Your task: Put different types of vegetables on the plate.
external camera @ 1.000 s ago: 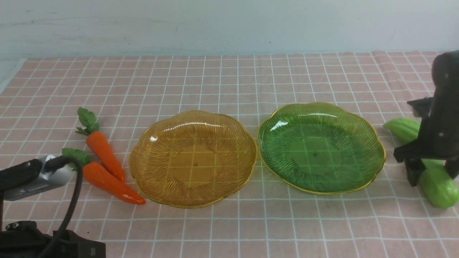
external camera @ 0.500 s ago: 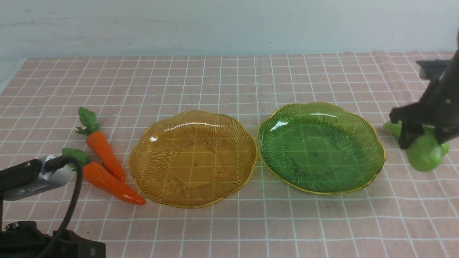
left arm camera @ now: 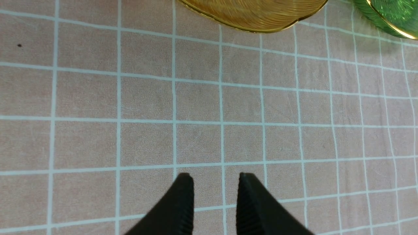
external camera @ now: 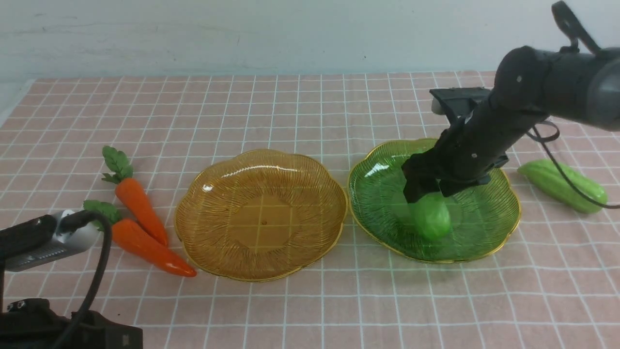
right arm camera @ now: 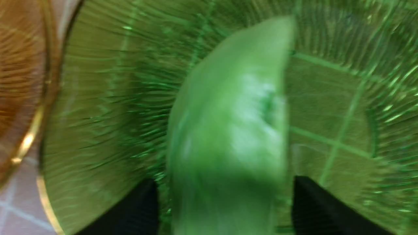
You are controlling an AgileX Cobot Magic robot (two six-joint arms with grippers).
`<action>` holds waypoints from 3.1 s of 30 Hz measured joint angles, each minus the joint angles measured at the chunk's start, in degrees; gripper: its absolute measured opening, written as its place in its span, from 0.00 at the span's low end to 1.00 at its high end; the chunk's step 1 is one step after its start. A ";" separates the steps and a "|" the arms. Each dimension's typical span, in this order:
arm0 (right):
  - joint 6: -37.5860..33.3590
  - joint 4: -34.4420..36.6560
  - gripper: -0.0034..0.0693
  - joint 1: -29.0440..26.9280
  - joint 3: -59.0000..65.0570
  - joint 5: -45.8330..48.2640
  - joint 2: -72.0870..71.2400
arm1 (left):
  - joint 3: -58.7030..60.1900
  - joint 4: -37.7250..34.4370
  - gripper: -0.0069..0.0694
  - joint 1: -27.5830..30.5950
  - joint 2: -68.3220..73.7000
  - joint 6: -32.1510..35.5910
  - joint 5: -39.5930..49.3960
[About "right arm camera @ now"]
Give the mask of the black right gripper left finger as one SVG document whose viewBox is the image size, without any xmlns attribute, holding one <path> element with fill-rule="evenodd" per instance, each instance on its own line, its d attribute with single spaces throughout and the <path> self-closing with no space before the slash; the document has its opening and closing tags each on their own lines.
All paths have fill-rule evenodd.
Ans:
<svg viewBox="0 0 418 235">
<path fill-rule="evenodd" d="M 78 235 L 157 235 L 159 229 L 157 183 L 145 179 L 121 201 Z"/>
</svg>

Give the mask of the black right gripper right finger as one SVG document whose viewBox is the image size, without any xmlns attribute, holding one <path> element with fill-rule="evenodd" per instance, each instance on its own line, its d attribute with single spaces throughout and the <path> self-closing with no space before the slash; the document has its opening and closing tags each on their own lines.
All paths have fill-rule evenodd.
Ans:
<svg viewBox="0 0 418 235">
<path fill-rule="evenodd" d="M 291 212 L 297 235 L 391 235 L 348 207 L 310 177 L 294 177 Z"/>
</svg>

